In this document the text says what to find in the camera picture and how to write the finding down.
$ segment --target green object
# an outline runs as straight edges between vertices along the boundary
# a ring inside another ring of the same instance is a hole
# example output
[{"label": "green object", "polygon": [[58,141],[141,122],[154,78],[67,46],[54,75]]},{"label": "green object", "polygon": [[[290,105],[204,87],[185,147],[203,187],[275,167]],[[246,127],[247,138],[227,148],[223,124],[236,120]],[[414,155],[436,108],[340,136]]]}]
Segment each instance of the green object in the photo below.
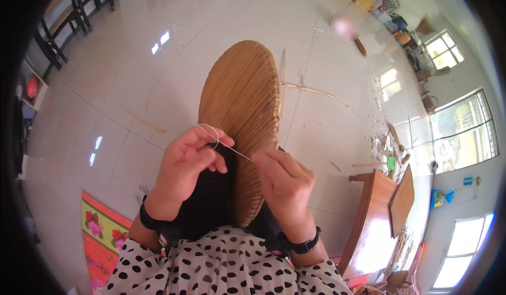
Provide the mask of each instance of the green object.
[{"label": "green object", "polygon": [[387,167],[388,167],[388,171],[395,170],[395,158],[394,157],[388,157]]}]

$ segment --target white thread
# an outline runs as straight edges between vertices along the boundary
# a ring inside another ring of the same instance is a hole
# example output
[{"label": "white thread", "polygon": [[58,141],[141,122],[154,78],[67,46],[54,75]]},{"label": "white thread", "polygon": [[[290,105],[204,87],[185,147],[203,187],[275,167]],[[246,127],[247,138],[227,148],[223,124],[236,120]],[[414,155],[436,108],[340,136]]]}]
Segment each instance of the white thread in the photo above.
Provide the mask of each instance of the white thread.
[{"label": "white thread", "polygon": [[[207,126],[207,127],[211,128],[212,130],[214,130],[214,131],[215,131],[215,133],[216,133],[216,138],[215,138],[215,137],[213,137],[213,135],[212,135],[212,134],[210,134],[210,133],[208,133],[207,131],[205,131],[205,130],[204,130],[204,128],[202,128],[202,127],[201,127],[201,125]],[[221,143],[222,145],[224,145],[225,147],[227,147],[227,148],[231,149],[232,151],[234,151],[234,152],[235,152],[235,153],[237,153],[238,155],[241,155],[241,156],[245,157],[246,159],[250,160],[251,162],[253,162],[253,160],[251,160],[250,158],[248,158],[248,157],[247,157],[247,156],[245,156],[244,154],[242,154],[242,153],[240,153],[240,152],[238,152],[238,151],[235,151],[235,149],[233,149],[232,147],[229,147],[229,146],[227,146],[226,144],[224,144],[223,142],[221,142],[221,141],[220,141],[220,134],[218,134],[218,131],[217,131],[217,130],[213,127],[213,126],[208,125],[208,124],[206,124],[206,123],[200,123],[200,124],[198,124],[198,127],[199,127],[200,129],[202,129],[202,131],[203,131],[203,132],[205,132],[206,134],[208,134],[209,136],[211,136],[211,137],[212,137],[214,140],[216,140],[218,143]]]}]

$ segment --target left hand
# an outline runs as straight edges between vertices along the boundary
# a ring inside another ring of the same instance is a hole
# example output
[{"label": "left hand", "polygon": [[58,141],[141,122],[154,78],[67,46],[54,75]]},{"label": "left hand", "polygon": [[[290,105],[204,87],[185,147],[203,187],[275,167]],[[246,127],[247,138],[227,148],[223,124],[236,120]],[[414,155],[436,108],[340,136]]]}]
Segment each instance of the left hand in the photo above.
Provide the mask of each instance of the left hand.
[{"label": "left hand", "polygon": [[[212,172],[227,172],[225,159],[206,144],[213,142],[216,132],[207,126],[194,126],[174,139],[166,148],[156,178],[155,188],[144,202],[150,217],[173,221],[183,201],[187,200],[197,184],[199,174],[209,168]],[[225,145],[232,147],[234,140],[223,130],[215,128]]]}]

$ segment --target woven bamboo fan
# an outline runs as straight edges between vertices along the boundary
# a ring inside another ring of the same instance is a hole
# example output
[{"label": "woven bamboo fan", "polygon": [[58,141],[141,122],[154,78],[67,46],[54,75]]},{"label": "woven bamboo fan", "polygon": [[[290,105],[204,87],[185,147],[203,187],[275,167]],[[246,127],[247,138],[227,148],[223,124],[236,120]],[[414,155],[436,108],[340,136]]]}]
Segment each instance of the woven bamboo fan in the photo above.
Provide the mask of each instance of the woven bamboo fan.
[{"label": "woven bamboo fan", "polygon": [[[252,40],[233,45],[212,67],[200,97],[198,122],[222,129],[235,150],[248,158],[258,149],[278,147],[279,76],[271,52]],[[264,197],[255,165],[237,155],[233,206],[235,221],[247,226]]]}]

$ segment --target right hand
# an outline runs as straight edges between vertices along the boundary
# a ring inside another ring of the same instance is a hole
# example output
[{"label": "right hand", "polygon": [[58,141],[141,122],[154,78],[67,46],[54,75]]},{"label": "right hand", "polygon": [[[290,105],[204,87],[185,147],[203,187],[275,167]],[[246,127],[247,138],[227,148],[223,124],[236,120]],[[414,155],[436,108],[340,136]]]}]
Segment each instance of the right hand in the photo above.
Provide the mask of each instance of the right hand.
[{"label": "right hand", "polygon": [[316,234],[308,209],[315,176],[289,153],[264,148],[251,159],[256,165],[262,194],[283,232],[292,243],[312,240]]}]

